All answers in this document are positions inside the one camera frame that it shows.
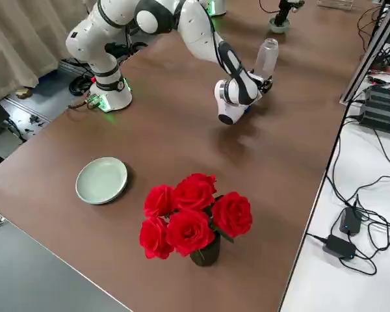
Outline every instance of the plate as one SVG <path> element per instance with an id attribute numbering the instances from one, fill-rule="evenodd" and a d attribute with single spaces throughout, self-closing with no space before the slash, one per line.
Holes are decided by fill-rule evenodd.
<path id="1" fill-rule="evenodd" d="M 81 170 L 75 189 L 84 202 L 101 205 L 120 195 L 126 183 L 125 164 L 114 157 L 103 157 L 90 162 Z"/>

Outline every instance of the flower bouquet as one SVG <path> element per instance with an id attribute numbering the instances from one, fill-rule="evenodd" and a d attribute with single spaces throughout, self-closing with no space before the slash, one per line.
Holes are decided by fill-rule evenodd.
<path id="1" fill-rule="evenodd" d="M 247 198 L 237 192 L 214 197 L 215 176 L 192 174 L 176 188 L 153 187 L 144 203 L 147 217 L 140 230 L 146 257 L 166 259 L 176 250 L 199 266 L 216 262 L 220 238 L 234 242 L 250 230 L 253 218 Z"/>

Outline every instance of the white table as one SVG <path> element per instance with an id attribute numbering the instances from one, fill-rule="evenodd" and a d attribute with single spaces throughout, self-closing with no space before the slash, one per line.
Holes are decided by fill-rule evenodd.
<path id="1" fill-rule="evenodd" d="M 390 81 L 386 75 L 377 77 Z M 363 83 L 360 90 L 367 85 Z M 358 111 L 352 107 L 349 114 L 357 114 Z M 378 133 L 390 157 L 390 134 Z M 332 165 L 333 161 L 328 170 L 330 177 Z M 390 175 L 390 164 L 373 131 L 358 123 L 346 125 L 341 131 L 341 155 L 335 169 L 335 184 L 341 194 L 349 198 L 359 186 L 374 182 L 382 175 Z M 390 182 L 378 183 L 360 191 L 359 198 L 366 209 L 376 211 L 390 222 Z M 333 193 L 328 180 L 322 181 L 320 196 L 315 200 L 307 232 L 327 237 L 343 208 L 344 205 Z M 346 235 L 338 229 L 339 224 L 333 234 L 346 239 Z M 373 253 L 366 226 L 362 226 L 360 233 L 352 240 L 361 251 L 368 255 Z M 374 240 L 383 246 L 385 231 L 376 231 Z M 343 267 L 338 258 L 323 252 L 319 241 L 310 236 L 304 237 L 280 311 L 390 312 L 390 248 L 380 252 L 373 261 L 378 269 L 377 275 L 364 276 Z M 357 263 L 362 270 L 372 270 L 368 262 L 361 259 L 352 263 Z"/>

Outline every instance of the floor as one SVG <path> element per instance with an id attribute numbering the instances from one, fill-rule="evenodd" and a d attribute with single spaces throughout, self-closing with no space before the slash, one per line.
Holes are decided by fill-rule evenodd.
<path id="1" fill-rule="evenodd" d="M 150 39 L 138 35 L 139 41 Z M 82 73 L 62 64 L 42 79 L 29 99 L 14 94 L 1 101 L 22 136 L 30 139 L 64 112 L 76 97 L 69 83 Z M 0 134 L 0 157 L 7 158 L 21 140 Z M 9 222 L 0 226 L 0 312 L 129 311 Z"/>

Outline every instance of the tabletop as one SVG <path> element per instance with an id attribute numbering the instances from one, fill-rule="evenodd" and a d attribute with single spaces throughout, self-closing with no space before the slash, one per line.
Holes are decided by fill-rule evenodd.
<path id="1" fill-rule="evenodd" d="M 122 66 L 134 97 L 127 109 L 67 110 L 0 166 L 0 213 L 133 311 L 277 310 L 341 122 L 363 9 L 308 1 L 289 15 L 291 30 L 274 36 L 255 1 L 227 4 L 216 28 L 247 68 L 266 37 L 280 46 L 273 89 L 237 125 L 216 116 L 213 88 L 225 73 L 172 33 Z M 121 159 L 133 178 L 115 202 L 91 206 L 75 179 L 103 156 Z M 224 242 L 210 268 L 178 254 L 146 259 L 138 243 L 146 194 L 193 172 L 248 197 L 252 230 Z"/>
<path id="2" fill-rule="evenodd" d="M 375 77 L 390 82 L 389 75 Z M 357 94 L 368 86 L 370 84 L 363 81 Z M 360 105 L 354 103 L 348 115 L 359 114 Z M 390 134 L 381 131 L 378 134 L 390 158 Z M 337 144 L 334 159 L 338 152 Z M 332 168 L 333 162 L 328 170 L 329 177 L 332 177 Z M 345 125 L 341 130 L 341 153 L 335 167 L 335 186 L 340 193 L 349 198 L 358 187 L 372 183 L 382 175 L 390 175 L 390 164 L 374 132 L 357 123 Z M 383 179 L 381 183 L 362 190 L 359 199 L 366 209 L 377 212 L 390 222 L 390 179 Z M 328 236 L 343 208 L 344 204 L 335 196 L 331 185 L 323 179 L 307 232 L 320 237 Z M 333 234 L 345 239 L 338 227 L 337 224 Z M 386 238 L 385 228 L 373 231 L 373 239 L 379 246 L 385 246 Z M 361 232 L 352 241 L 365 254 L 372 255 L 374 252 L 366 226 L 361 227 Z M 350 271 L 341 266 L 338 259 L 324 253 L 320 242 L 306 237 L 280 311 L 390 311 L 390 248 L 379 253 L 373 261 L 378 269 L 373 277 Z M 349 265 L 374 272 L 373 266 L 361 259 L 351 261 Z"/>

